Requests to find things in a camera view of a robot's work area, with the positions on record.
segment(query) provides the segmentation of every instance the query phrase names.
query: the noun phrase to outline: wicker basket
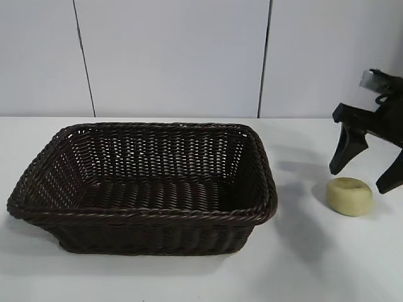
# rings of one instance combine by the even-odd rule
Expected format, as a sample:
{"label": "wicker basket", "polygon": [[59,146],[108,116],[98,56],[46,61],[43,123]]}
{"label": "wicker basket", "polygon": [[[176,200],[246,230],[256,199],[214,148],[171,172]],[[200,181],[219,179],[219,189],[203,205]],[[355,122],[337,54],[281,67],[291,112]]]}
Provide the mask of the wicker basket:
{"label": "wicker basket", "polygon": [[248,126],[95,123],[58,132],[7,207],[69,252],[213,255],[239,250],[277,197]]}

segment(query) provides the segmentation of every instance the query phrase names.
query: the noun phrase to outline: yellow sponge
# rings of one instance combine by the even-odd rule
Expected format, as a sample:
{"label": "yellow sponge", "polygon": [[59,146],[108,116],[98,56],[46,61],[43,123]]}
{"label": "yellow sponge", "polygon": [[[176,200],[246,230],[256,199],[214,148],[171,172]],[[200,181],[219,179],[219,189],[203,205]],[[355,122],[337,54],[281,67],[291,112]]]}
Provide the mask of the yellow sponge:
{"label": "yellow sponge", "polygon": [[354,178],[341,177],[329,181],[326,198],[335,211],[348,216],[368,214],[375,205],[370,187]]}

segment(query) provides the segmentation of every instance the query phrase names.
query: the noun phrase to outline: white wall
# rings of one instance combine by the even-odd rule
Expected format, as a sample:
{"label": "white wall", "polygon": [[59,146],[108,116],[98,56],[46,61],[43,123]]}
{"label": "white wall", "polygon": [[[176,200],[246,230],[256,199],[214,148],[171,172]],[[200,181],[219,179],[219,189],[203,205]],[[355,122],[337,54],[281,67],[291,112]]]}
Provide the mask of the white wall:
{"label": "white wall", "polygon": [[1,1],[0,39],[0,115],[93,115],[72,1]]}
{"label": "white wall", "polygon": [[268,0],[76,0],[97,116],[256,117]]}
{"label": "white wall", "polygon": [[376,108],[364,69],[403,76],[403,0],[274,0],[262,117]]}

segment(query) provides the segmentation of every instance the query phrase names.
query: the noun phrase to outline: white table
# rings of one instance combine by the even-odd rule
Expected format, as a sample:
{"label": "white table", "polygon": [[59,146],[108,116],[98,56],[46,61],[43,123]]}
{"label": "white table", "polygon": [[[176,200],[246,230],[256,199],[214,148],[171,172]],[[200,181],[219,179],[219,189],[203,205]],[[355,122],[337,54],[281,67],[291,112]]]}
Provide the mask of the white table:
{"label": "white table", "polygon": [[[63,126],[95,121],[244,123],[260,135],[278,187],[274,218],[234,255],[75,255],[15,220],[6,200],[19,176]],[[403,189],[375,181],[399,149],[368,136],[369,150],[340,176],[373,189],[377,208],[351,218],[330,210],[325,183],[339,126],[332,120],[0,118],[0,301],[403,301]]]}

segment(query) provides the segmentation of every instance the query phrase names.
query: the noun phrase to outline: sponge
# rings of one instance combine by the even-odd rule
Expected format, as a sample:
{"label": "sponge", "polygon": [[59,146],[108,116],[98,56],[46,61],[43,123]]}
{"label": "sponge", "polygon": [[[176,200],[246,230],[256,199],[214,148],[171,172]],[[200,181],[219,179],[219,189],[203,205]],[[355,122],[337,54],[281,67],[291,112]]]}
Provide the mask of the sponge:
{"label": "sponge", "polygon": [[327,202],[337,212],[348,216],[362,216],[374,208],[372,191],[363,181],[341,177],[327,183]]}

